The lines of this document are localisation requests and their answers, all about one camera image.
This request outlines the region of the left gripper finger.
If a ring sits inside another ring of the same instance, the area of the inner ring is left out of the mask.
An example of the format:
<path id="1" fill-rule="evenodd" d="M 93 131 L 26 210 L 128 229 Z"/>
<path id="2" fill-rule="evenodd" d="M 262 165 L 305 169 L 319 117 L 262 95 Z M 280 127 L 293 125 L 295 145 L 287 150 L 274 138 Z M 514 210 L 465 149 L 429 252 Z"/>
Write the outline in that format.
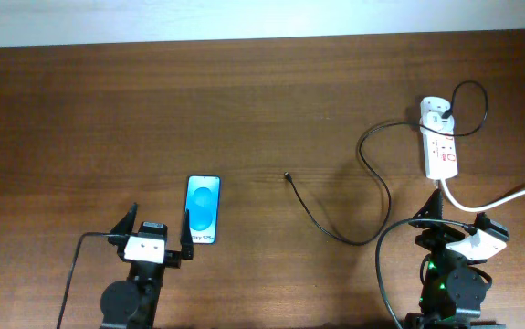
<path id="1" fill-rule="evenodd" d="M 138 204 L 133 203 L 124 217 L 110 230 L 111 235 L 131 234 L 138 211 Z"/>
<path id="2" fill-rule="evenodd" d="M 190 211 L 184 211 L 184 220 L 180 236 L 181 259 L 192 260 L 194 258 L 194 242 L 190 228 Z"/>

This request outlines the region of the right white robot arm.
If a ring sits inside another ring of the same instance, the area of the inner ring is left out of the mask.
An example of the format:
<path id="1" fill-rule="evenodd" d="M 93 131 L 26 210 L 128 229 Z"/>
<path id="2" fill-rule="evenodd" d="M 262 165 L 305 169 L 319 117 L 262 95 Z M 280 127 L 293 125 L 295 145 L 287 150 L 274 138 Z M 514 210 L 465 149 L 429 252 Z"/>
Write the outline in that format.
<path id="1" fill-rule="evenodd" d="M 492 278 L 477 266 L 506 248 L 509 230 L 484 212 L 461 231 L 442 219 L 443 196 L 437 189 L 411 223 L 423 230 L 415 244 L 429 254 L 421 263 L 420 311 L 408 313 L 403 327 L 502 328 L 503 324 L 480 319 Z"/>

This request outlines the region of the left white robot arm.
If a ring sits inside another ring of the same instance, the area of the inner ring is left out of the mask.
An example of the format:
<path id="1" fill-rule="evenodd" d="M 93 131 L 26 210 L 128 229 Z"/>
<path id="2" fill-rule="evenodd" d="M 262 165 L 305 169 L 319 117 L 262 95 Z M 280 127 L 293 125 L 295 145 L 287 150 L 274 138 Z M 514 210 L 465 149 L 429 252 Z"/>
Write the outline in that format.
<path id="1" fill-rule="evenodd" d="M 108 237 L 130 270 L 125 280 L 112 283 L 101 295 L 102 328 L 153 328 L 164 272 L 194 257 L 189 211 L 184 212 L 179 250 L 167 248 L 168 228 L 162 223 L 144 221 L 134 231 L 137 211 L 134 203 Z"/>

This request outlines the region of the blue screen Galaxy smartphone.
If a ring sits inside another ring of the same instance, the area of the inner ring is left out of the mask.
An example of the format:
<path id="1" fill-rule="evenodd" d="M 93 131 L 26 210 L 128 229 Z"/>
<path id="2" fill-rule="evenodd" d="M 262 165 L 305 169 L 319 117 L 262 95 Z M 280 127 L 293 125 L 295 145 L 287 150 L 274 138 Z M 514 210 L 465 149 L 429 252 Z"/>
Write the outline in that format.
<path id="1" fill-rule="evenodd" d="M 217 175 L 190 175 L 187 179 L 185 209 L 193 243 L 216 242 L 221 178 Z"/>

